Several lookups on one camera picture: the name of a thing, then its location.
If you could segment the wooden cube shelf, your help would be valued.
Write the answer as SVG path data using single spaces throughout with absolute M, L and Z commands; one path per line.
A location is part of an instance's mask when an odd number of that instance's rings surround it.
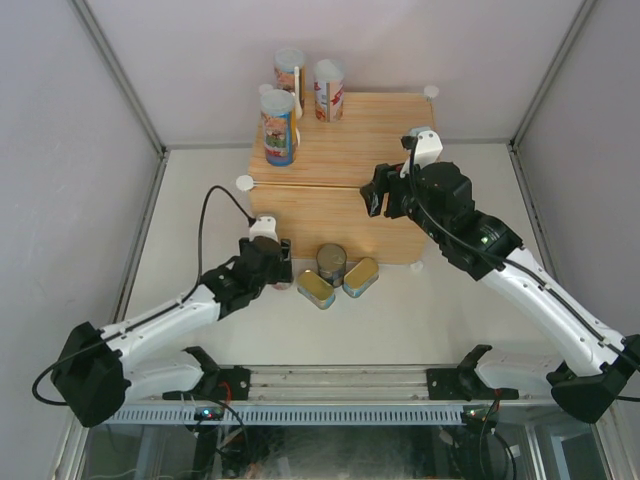
M 256 134 L 248 167 L 251 209 L 276 218 L 296 259 L 313 259 L 322 245 L 334 243 L 351 261 L 418 261 L 426 235 L 407 218 L 368 216 L 359 190 L 377 165 L 407 159 L 401 138 L 410 129 L 435 125 L 432 103 L 418 93 L 348 92 L 343 117 L 334 123 L 306 111 L 298 124 L 301 144 L 288 166 L 269 164 L 263 135 Z

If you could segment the white lid can red label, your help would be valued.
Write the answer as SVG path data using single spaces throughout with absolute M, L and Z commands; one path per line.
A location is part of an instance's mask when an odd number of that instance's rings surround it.
M 316 118 L 325 123 L 343 116 L 345 69 L 341 62 L 323 59 L 314 66 Z

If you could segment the white lid can colourful label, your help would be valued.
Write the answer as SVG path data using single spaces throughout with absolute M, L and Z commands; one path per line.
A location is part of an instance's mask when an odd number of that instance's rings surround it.
M 296 99 L 288 91 L 271 89 L 260 96 L 262 145 L 267 162 L 288 166 L 299 146 Z

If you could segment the tall can with spoon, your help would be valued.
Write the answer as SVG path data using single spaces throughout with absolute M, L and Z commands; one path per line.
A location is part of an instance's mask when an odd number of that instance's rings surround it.
M 296 100 L 296 119 L 304 115 L 306 56 L 295 48 L 282 48 L 273 57 L 274 74 L 278 89 L 292 93 Z

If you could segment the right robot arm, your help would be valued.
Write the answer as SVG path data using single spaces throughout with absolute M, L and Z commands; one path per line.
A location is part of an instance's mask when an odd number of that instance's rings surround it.
M 475 207 L 471 180 L 450 162 L 376 166 L 361 187 L 369 216 L 413 221 L 447 261 L 519 307 L 555 346 L 560 366 L 547 373 L 556 404 L 596 423 L 639 371 L 639 337 L 597 319 L 535 260 L 502 220 Z

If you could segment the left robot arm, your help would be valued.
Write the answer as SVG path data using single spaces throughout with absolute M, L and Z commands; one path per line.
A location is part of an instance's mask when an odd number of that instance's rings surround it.
M 215 395 L 217 366 L 201 347 L 185 347 L 166 360 L 153 355 L 247 307 L 265 286 L 292 281 L 290 240 L 257 236 L 241 239 L 239 247 L 186 298 L 149 316 L 103 328 L 84 322 L 70 332 L 51 380 L 82 426 L 97 426 L 123 405 L 155 394 L 189 392 L 199 400 Z

